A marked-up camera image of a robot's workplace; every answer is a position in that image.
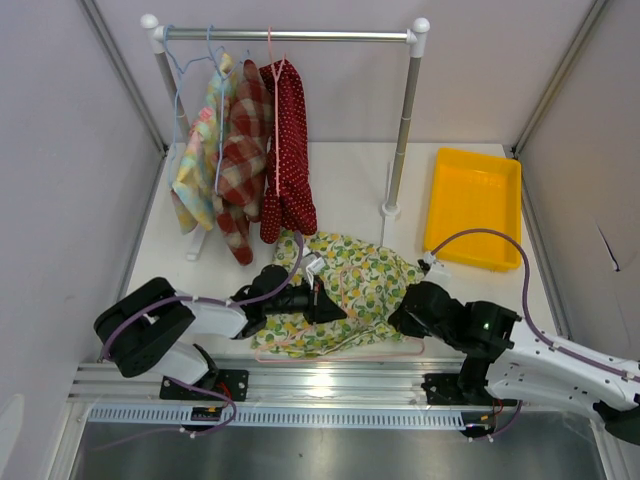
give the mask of plastic tray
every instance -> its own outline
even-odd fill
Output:
[[[425,250],[468,228],[492,228],[520,243],[521,188],[516,160],[441,148],[431,188]],[[521,261],[513,245],[482,233],[454,240],[438,257],[498,271],[518,268]]]

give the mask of yellow floral cloth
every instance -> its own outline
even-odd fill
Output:
[[[299,334],[308,327],[302,314],[274,315],[267,320],[265,329],[253,337],[253,348],[284,352],[291,357],[317,357],[389,338],[402,339],[387,319],[400,305],[407,285],[422,280],[419,267],[388,248],[348,236],[318,232],[306,237],[305,244],[324,258],[327,265],[319,276],[329,297],[347,312],[348,318],[315,325]],[[297,255],[293,234],[284,231],[274,263],[290,269]],[[300,284],[302,275],[298,272],[293,277],[294,285]],[[276,342],[285,345],[267,347]]]

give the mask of white wall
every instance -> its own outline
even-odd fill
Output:
[[[522,161],[576,341],[637,360],[640,3],[611,3]],[[640,478],[640,448],[621,448]]]
[[[0,407],[26,397],[3,478],[32,480],[158,156],[75,2],[1,2],[0,43]]]
[[[432,30],[421,69],[411,139],[513,144],[591,0],[100,0],[98,2],[165,139],[171,104],[139,27],[161,23],[218,28],[393,30],[426,16]],[[228,43],[240,53],[239,44]],[[245,44],[259,65],[264,43]],[[186,62],[204,42],[175,44]],[[395,140],[408,65],[401,45],[278,43],[299,69],[312,140]],[[191,118],[210,66],[185,82]]]

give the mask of clothing rack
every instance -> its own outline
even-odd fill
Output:
[[[169,98],[173,104],[176,99],[177,87],[169,65],[169,59],[164,49],[165,26],[158,23],[158,19],[151,14],[143,15],[140,25],[146,30],[155,54],[160,74],[164,80]],[[404,156],[409,139],[411,126],[411,114],[418,84],[420,61],[424,55],[424,47],[427,41],[427,32],[430,25],[426,18],[417,18],[411,28],[405,32],[332,32],[332,31],[271,31],[271,39],[275,41],[294,42],[370,42],[370,43],[404,43],[409,45],[409,70],[404,90],[400,127],[396,142],[396,151],[393,162],[390,164],[388,175],[387,198],[381,210],[383,214],[383,231],[381,243],[385,246],[393,245],[394,219],[400,213],[398,206],[398,192],[404,166]],[[266,41],[269,33],[264,30],[211,30],[209,39],[225,41]],[[167,32],[168,40],[207,40],[206,28],[174,28]],[[189,136],[189,120],[185,114],[182,100],[177,98],[177,115],[180,121],[180,130],[186,139]],[[204,234],[196,232],[194,243],[187,253],[187,258],[196,259],[199,255]]]

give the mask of blue hanger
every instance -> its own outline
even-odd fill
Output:
[[[167,174],[167,181],[169,183],[169,188],[171,188],[172,186],[171,172],[173,169],[171,168],[171,166],[173,165],[173,161],[176,158],[175,144],[176,144],[176,135],[178,131],[178,98],[180,98],[180,92],[182,91],[182,76],[187,72],[189,65],[191,65],[192,63],[199,62],[201,60],[211,60],[216,70],[218,71],[218,73],[221,73],[220,67],[218,67],[218,62],[216,60],[216,54],[220,50],[222,50],[223,52],[225,51],[223,46],[218,47],[215,51],[211,51],[211,45],[209,43],[209,32],[214,27],[213,25],[209,25],[209,28],[207,28],[207,49],[209,50],[209,55],[206,57],[193,58],[187,62],[184,68],[182,68],[178,63],[178,60],[176,59],[175,55],[171,53],[171,50],[169,49],[169,43],[167,41],[168,40],[167,37],[169,34],[169,30],[171,30],[172,28],[175,28],[175,27],[173,25],[167,25],[164,28],[164,37],[162,39],[164,50],[167,52],[167,55],[169,55],[169,58],[171,58],[171,60],[173,61],[173,66],[175,67],[176,74],[178,76],[178,82],[176,86],[176,96],[173,99],[173,133],[172,133],[172,139],[171,139],[171,146],[173,147],[173,152],[172,152],[171,158],[169,158],[169,173]]]
[[[211,43],[210,43],[210,37],[209,37],[209,32],[210,30],[213,28],[213,25],[210,25],[209,28],[207,28],[207,49],[209,50],[209,55],[211,57],[213,57],[213,53],[211,52]],[[220,71],[220,68],[218,66],[217,63],[214,62],[215,66],[216,66],[216,71],[218,72],[218,75],[221,78],[221,86],[222,86],[222,91],[220,92],[220,136],[218,138],[218,163],[216,165],[216,180],[214,183],[214,191],[216,192],[216,195],[218,195],[218,182],[220,181],[220,164],[222,162],[222,151],[223,151],[223,147],[224,147],[224,92],[225,92],[225,82],[227,81],[227,79],[229,79],[231,77],[231,74],[234,72],[234,70],[238,67],[238,65],[243,64],[248,58],[249,58],[249,50],[247,49],[247,52],[245,53],[244,57],[242,60],[240,60],[238,63],[236,63],[233,68],[231,70],[229,70],[229,73],[227,73],[226,75],[223,75],[223,73]]]

